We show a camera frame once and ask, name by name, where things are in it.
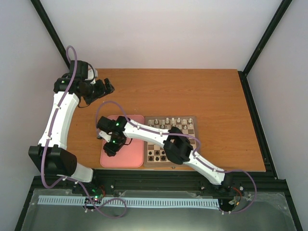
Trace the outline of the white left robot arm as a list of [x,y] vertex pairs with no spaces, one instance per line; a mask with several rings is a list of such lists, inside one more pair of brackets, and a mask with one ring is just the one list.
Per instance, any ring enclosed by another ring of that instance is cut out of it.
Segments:
[[115,88],[109,81],[81,78],[59,78],[54,84],[53,106],[46,129],[36,146],[30,146],[28,155],[38,168],[41,176],[56,175],[83,182],[88,193],[96,193],[100,181],[93,177],[93,169],[77,161],[67,150],[67,136],[75,109],[81,99],[86,104],[111,94]]

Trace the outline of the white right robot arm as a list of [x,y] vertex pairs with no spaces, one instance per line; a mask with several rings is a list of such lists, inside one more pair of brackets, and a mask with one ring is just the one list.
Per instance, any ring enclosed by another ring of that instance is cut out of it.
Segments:
[[126,139],[138,139],[153,143],[163,148],[167,159],[176,165],[187,165],[211,184],[222,186],[225,182],[225,170],[215,166],[193,149],[190,139],[199,140],[188,134],[183,134],[178,127],[170,129],[155,128],[136,122],[128,118],[123,111],[116,120],[104,116],[97,119],[97,133],[106,141],[104,150],[109,156],[115,156],[125,145]]

